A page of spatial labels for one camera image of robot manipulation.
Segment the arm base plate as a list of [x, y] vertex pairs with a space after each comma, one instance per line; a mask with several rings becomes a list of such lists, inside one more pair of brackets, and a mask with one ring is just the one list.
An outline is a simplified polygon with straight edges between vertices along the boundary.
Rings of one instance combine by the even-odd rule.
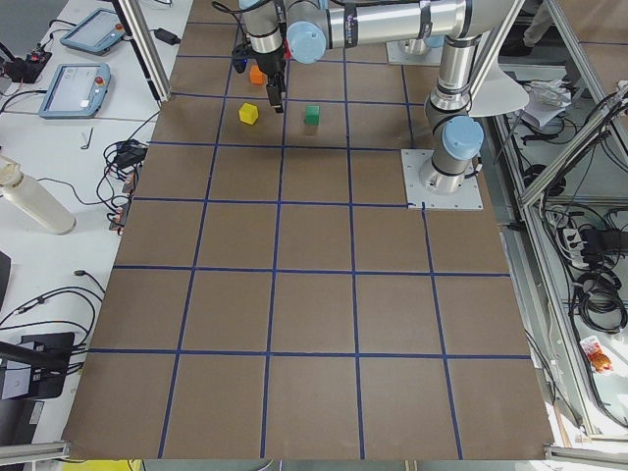
[[403, 41], [391, 41], [386, 46], [390, 64], [436, 67], [441, 62], [442, 47], [430, 47], [425, 44], [410, 47]]
[[459, 177], [439, 177], [432, 149], [402, 149], [406, 203], [412, 209], [480, 211], [484, 209], [472, 163]]

